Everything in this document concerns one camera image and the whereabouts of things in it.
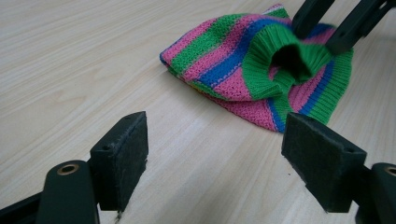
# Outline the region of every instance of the wooden surface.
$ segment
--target wooden surface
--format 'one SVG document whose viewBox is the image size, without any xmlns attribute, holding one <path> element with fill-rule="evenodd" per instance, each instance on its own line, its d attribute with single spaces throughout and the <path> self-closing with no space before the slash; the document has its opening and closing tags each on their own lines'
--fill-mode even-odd
<svg viewBox="0 0 396 224">
<path fill-rule="evenodd" d="M 283 1 L 292 16 L 302 0 Z M 358 1 L 337 1 L 340 24 Z M 87 160 L 123 116 L 145 110 L 149 155 L 120 223 L 354 223 L 326 214 L 259 128 L 172 77 L 159 54 L 200 22 L 277 1 L 0 1 L 0 208 L 42 190 L 47 171 Z M 396 11 L 355 48 L 329 127 L 396 163 Z M 115 212 L 101 212 L 114 223 Z"/>
</svg>

